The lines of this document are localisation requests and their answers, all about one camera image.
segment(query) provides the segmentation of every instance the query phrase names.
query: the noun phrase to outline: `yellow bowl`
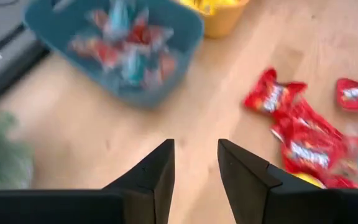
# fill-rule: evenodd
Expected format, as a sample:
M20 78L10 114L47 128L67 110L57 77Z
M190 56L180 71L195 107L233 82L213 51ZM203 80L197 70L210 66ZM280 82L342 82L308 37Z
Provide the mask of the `yellow bowl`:
M204 20L204 36L220 38L227 36L235 28L249 0L239 0L237 4L217 6L208 14L198 8L179 0L181 4L196 11Z

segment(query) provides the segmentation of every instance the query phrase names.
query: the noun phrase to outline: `artificial christmas tree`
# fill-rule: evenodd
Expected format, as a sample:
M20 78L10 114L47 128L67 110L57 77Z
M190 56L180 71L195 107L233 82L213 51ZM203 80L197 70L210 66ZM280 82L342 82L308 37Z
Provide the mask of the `artificial christmas tree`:
M13 115L0 111L0 190L26 189L32 179L32 151L24 143L7 136L15 122Z

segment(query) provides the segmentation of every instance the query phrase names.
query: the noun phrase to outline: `hardwood floor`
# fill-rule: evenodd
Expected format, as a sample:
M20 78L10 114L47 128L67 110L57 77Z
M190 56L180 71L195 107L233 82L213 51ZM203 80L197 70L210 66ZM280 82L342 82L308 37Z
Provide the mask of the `hardwood floor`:
M280 166L272 119L240 107L261 71L309 84L305 98L341 131L358 114L334 103L340 77L358 80L358 0L251 0L234 33L205 40L185 82L155 111L126 106L57 55L0 101L35 148L35 188L100 188L166 138L176 140L170 223L234 223L220 181L219 138Z

